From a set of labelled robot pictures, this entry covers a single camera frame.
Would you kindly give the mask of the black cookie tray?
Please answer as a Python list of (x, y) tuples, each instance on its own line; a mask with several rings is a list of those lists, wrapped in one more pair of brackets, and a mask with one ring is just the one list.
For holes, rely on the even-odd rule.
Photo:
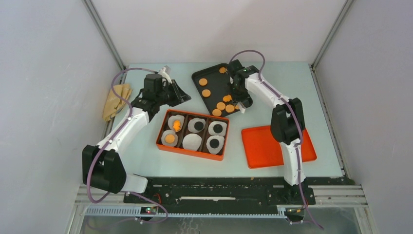
[[(228, 64), (226, 63), (220, 63), (217, 65), (213, 65), (208, 68), (196, 71), (191, 75), (191, 79), (198, 93), (200, 94), (201, 99), (204, 102), (210, 115), (212, 115), (212, 111), (216, 109), (216, 104), (218, 102), (223, 102), (224, 96), (230, 95), (229, 88), (228, 88), (228, 84), (230, 83), (230, 76), (228, 75), (228, 73), (221, 74), (219, 72), (219, 68), (221, 67), (227, 68), (227, 66)], [(208, 84), (206, 86), (199, 85), (199, 79), (201, 78), (206, 78), (208, 80)], [(209, 89), (211, 91), (210, 97), (207, 97), (207, 98), (202, 97), (202, 91), (204, 89)], [(229, 104), (232, 104), (234, 106), (233, 101), (223, 102), (223, 103), (225, 103), (226, 106)], [(220, 117), (226, 117), (236, 112), (239, 112), (239, 110), (235, 109), (234, 112), (227, 113), (224, 109)]]

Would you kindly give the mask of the orange fish cookie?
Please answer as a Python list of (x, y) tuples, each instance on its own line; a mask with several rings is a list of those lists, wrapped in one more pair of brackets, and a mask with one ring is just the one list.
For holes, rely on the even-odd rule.
[(172, 121), (172, 130), (174, 130), (175, 132), (179, 132), (182, 129), (182, 120), (179, 119), (175, 119)]
[(232, 96), (231, 95), (226, 95), (223, 97), (223, 102), (231, 102), (232, 101)]

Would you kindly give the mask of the black sandwich cookie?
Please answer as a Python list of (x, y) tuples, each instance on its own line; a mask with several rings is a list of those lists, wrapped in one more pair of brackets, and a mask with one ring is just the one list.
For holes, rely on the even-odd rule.
[(213, 131), (217, 134), (221, 133), (223, 131), (223, 127), (221, 124), (215, 124), (213, 127)]
[(217, 149), (220, 146), (220, 142), (218, 139), (214, 138), (209, 142), (209, 145), (212, 149)]
[(195, 122), (195, 124), (194, 124), (194, 129), (195, 129), (196, 131), (201, 131), (201, 130), (203, 130), (204, 125), (205, 125), (205, 124), (204, 124), (203, 122), (197, 121), (197, 122)]

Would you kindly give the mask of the orange compartment box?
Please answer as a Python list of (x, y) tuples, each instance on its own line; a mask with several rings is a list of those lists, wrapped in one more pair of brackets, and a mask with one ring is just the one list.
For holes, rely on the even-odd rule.
[(155, 142), (159, 150), (222, 161), (228, 133), (227, 118), (169, 109)]

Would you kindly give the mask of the orange box lid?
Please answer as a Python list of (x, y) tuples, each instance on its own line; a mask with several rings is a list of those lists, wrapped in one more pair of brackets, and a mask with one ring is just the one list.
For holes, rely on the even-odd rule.
[[(241, 130), (241, 136), (250, 169), (273, 167), (283, 165), (281, 145), (273, 138), (270, 125), (246, 128)], [(314, 161), (317, 155), (307, 132), (303, 132), (301, 145), (301, 158), (303, 162)]]

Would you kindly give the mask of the metal tongs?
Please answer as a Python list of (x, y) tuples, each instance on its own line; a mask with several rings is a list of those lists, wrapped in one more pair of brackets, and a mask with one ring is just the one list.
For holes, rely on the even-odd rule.
[(237, 105), (237, 107), (238, 107), (238, 110), (239, 110), (242, 114), (245, 113), (246, 108), (245, 108), (243, 105), (241, 105), (241, 104), (239, 103), (239, 104)]

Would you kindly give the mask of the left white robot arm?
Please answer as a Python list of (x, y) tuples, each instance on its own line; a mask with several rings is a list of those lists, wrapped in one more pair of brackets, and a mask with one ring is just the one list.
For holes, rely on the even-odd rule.
[(153, 117), (161, 106), (174, 107), (191, 97), (171, 79), (170, 68), (164, 66), (160, 71), (152, 71), (144, 78), (144, 87), (131, 102), (122, 101), (128, 111), (119, 124), (96, 145), (87, 145), (82, 151), (83, 183), (89, 188), (97, 188), (109, 193), (135, 192), (142, 203), (152, 201), (154, 190), (148, 186), (148, 179), (128, 173), (121, 156), (131, 141)]

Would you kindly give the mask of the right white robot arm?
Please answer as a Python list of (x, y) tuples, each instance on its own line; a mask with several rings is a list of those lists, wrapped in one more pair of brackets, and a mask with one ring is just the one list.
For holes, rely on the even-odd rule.
[(305, 180), (302, 168), (301, 145), (305, 120), (302, 102), (299, 98), (289, 98), (266, 80), (255, 66), (244, 67), (239, 60), (229, 62), (230, 76), (228, 88), (234, 106), (241, 112), (252, 105), (250, 94), (254, 94), (272, 109), (270, 131), (280, 144), (284, 162), (284, 181), (289, 184), (283, 191), (286, 202), (295, 204), (303, 197), (299, 187)]

